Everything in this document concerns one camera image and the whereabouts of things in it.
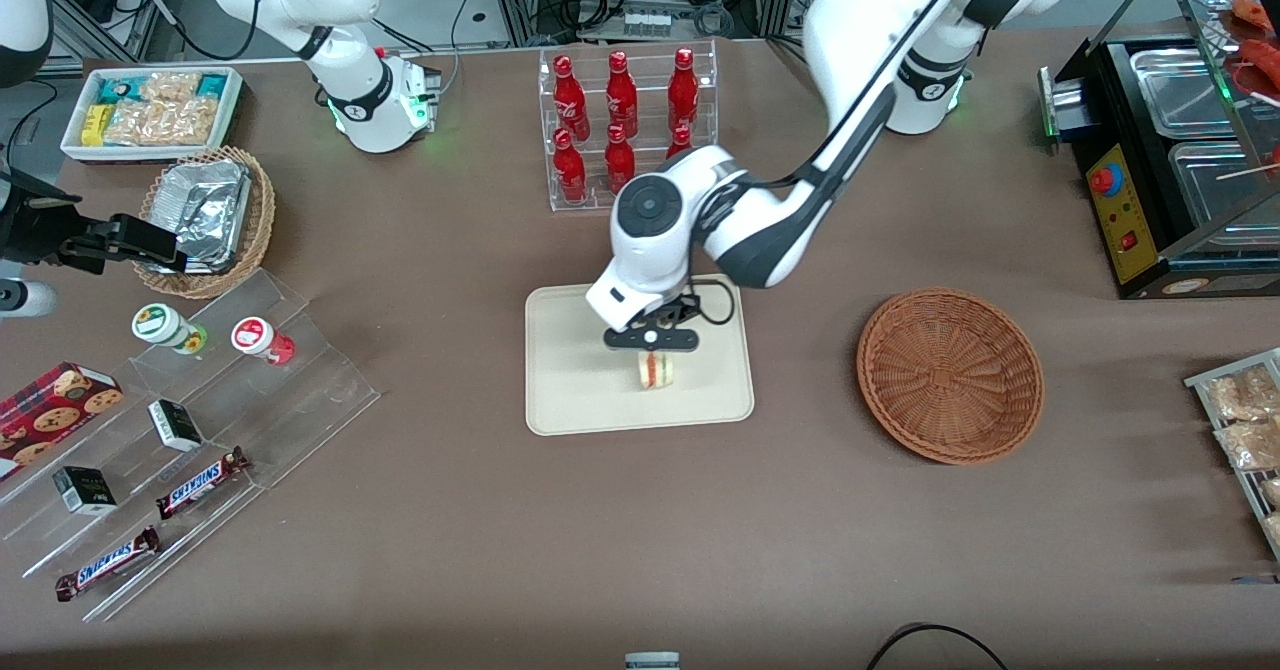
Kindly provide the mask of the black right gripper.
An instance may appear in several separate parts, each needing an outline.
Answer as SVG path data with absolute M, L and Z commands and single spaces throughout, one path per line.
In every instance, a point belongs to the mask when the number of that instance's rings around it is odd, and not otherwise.
M 24 172 L 4 172 L 3 181 L 9 187 L 1 217 L 4 260 L 69 266 L 86 273 L 105 270 L 106 260 L 95 255 L 105 250 L 93 233 L 99 220 L 76 209 L 81 197 Z M 138 257 L 134 264 L 142 272 L 188 272 L 189 257 L 179 250 L 177 236 L 137 217 L 111 215 L 110 246 Z

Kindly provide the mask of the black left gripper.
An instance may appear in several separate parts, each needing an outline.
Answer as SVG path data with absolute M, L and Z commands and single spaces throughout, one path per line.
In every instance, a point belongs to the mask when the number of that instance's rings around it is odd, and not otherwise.
M 636 364 L 643 364 L 643 351 L 669 352 L 669 361 L 677 363 L 681 354 L 698 348 L 699 336 L 684 328 L 701 315 L 701 301 L 695 295 L 680 295 L 652 313 L 634 318 L 622 331 L 605 329 L 603 342 L 614 350 L 636 350 Z

